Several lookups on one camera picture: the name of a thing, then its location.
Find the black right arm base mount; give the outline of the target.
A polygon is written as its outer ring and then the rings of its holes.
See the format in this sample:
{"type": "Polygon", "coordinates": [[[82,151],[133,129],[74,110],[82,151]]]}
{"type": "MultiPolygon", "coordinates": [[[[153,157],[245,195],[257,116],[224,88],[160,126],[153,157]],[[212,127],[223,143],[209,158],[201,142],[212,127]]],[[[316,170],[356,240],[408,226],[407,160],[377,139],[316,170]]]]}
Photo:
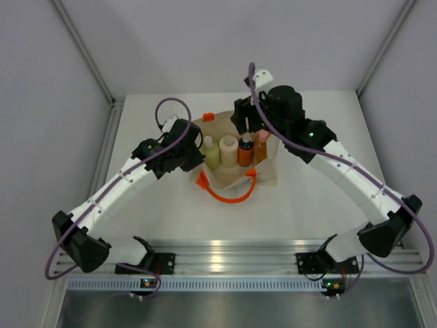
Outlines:
{"type": "Polygon", "coordinates": [[[296,253],[295,257],[299,275],[357,274],[360,271],[356,257],[335,262],[321,259],[316,251],[296,253]]]}

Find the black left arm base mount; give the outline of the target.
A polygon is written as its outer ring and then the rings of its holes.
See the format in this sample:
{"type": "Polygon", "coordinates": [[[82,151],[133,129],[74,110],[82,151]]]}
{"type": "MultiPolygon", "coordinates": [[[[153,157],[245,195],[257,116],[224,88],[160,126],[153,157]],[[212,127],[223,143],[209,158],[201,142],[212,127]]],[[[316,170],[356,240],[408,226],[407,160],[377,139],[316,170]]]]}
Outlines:
{"type": "Polygon", "coordinates": [[[140,261],[138,265],[133,264],[117,264],[115,266],[115,274],[130,275],[140,274],[144,270],[157,275],[173,275],[175,268],[174,253],[150,252],[140,261]]]}

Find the beige canvas bag orange handles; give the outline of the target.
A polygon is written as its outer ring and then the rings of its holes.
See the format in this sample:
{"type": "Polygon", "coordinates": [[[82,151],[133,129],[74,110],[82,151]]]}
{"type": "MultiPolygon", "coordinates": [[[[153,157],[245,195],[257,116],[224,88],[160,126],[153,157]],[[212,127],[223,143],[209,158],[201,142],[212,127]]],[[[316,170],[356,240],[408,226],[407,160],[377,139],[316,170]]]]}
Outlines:
{"type": "MultiPolygon", "coordinates": [[[[205,113],[194,123],[201,128],[203,137],[211,136],[218,143],[222,137],[231,135],[238,141],[242,137],[231,122],[232,112],[205,113]]],[[[258,133],[249,133],[255,143],[258,133]]],[[[275,186],[278,181],[277,152],[279,140],[268,133],[267,158],[257,164],[255,161],[255,146],[253,162],[248,167],[238,163],[233,168],[225,168],[221,164],[215,171],[203,163],[194,173],[192,179],[198,187],[206,190],[216,200],[227,204],[238,204],[247,200],[256,187],[262,185],[275,186]]]]}

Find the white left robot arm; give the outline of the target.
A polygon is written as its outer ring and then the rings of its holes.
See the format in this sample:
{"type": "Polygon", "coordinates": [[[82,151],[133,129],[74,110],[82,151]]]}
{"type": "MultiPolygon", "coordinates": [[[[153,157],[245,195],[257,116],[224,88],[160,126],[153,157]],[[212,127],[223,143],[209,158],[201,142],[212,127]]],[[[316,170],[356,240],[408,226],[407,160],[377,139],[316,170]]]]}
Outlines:
{"type": "Polygon", "coordinates": [[[53,217],[60,247],[82,272],[95,271],[106,261],[129,264],[140,273],[153,268],[154,252],[143,238],[116,243],[103,237],[103,229],[131,199],[166,173],[177,168],[189,172],[203,163],[197,144],[203,134],[196,124],[172,116],[162,132],[160,139],[142,141],[118,173],[85,203],[53,217]]]}

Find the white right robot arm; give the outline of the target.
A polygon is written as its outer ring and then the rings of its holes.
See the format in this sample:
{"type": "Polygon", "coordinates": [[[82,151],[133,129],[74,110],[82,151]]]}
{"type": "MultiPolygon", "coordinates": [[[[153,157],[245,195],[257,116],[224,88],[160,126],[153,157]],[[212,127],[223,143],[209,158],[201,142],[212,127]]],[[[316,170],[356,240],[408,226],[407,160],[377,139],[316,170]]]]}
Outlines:
{"type": "Polygon", "coordinates": [[[302,96],[280,85],[234,103],[231,122],[239,134],[266,130],[285,148],[334,182],[362,210],[367,221],[329,237],[317,250],[319,266],[334,271],[342,262],[364,254],[386,258],[411,228],[422,201],[385,187],[345,149],[322,120],[307,118],[302,96]]]}

